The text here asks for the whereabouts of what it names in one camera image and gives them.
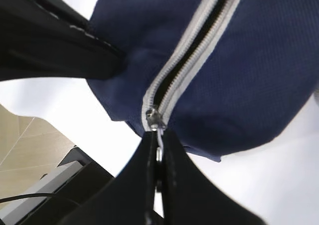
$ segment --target zipper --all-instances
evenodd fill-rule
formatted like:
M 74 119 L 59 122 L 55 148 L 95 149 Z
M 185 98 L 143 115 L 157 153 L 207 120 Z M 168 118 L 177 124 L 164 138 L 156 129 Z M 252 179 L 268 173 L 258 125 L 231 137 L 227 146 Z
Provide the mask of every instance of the zipper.
M 171 58 L 143 98 L 146 131 L 166 128 L 175 104 L 215 49 L 239 1 L 202 0 Z

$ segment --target metal zipper teeth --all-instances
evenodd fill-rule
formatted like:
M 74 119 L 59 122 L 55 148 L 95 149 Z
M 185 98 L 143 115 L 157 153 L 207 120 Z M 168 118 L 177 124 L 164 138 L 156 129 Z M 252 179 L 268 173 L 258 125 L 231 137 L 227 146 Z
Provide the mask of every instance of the metal zipper teeth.
M 186 54 L 217 2 L 218 0 L 202 0 L 174 53 L 148 88 L 142 106 L 142 123 L 146 131 L 150 130 L 146 120 L 146 112 L 153 108 L 154 97 L 159 86 Z
M 183 94 L 191 80 L 202 68 L 209 55 L 215 49 L 218 40 L 224 33 L 232 15 L 237 8 L 240 0 L 227 0 L 222 11 L 220 12 L 217 20 L 196 48 L 194 53 L 189 57 L 183 68 L 177 73 L 173 82 L 170 84 L 166 94 L 164 95 L 160 106 L 159 113 L 162 115 L 162 120 L 165 124 L 168 124 L 171 112 Z

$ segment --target black cable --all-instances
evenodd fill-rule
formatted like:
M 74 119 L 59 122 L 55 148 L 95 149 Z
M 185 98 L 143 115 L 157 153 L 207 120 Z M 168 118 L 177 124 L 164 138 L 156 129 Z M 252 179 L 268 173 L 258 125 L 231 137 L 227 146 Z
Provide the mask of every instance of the black cable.
M 19 199 L 27 199 L 27 198 L 40 198 L 40 197 L 46 197 L 46 198 L 56 198 L 56 199 L 61 199 L 64 201 L 67 201 L 69 203 L 73 203 L 76 206 L 80 206 L 79 203 L 62 197 L 60 195 L 57 194 L 47 194 L 47 193 L 38 193 L 38 194 L 23 194 L 23 195 L 18 195 L 18 196 L 14 196 L 14 197 L 9 197 L 9 198 L 5 198 L 5 199 L 0 199 L 0 204 L 2 203 L 6 203 L 6 202 L 11 202 L 11 201 L 15 201 L 15 200 L 19 200 Z

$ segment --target white zipper tape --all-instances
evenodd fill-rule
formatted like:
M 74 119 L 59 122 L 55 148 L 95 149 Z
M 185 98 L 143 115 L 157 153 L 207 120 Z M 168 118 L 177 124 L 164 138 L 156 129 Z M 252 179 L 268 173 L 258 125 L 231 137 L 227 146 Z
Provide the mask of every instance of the white zipper tape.
M 171 113 L 183 92 L 192 79 L 202 68 L 210 54 L 215 49 L 218 41 L 226 30 L 240 0 L 228 0 L 223 12 L 220 14 L 220 22 L 216 23 L 207 34 L 193 55 L 189 58 L 179 75 L 176 77 L 159 107 L 162 121 L 168 124 Z

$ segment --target white surface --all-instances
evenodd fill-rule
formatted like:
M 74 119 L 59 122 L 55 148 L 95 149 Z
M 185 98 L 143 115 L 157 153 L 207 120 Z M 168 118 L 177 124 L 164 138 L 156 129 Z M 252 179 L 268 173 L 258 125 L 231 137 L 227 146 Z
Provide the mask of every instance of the white surface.
M 82 165 L 77 161 L 59 166 L 22 194 L 53 193 L 81 168 Z M 41 197 L 12 201 L 0 210 L 0 219 L 5 225 L 15 225 L 45 199 Z
M 95 0 L 66 1 L 88 17 Z M 140 140 L 123 122 L 110 121 L 83 79 L 1 82 L 0 103 L 15 114 L 49 121 L 113 175 Z M 225 156 L 221 163 L 191 157 L 219 188 L 270 225 L 316 225 L 318 141 L 319 109 L 311 98 L 270 144 Z

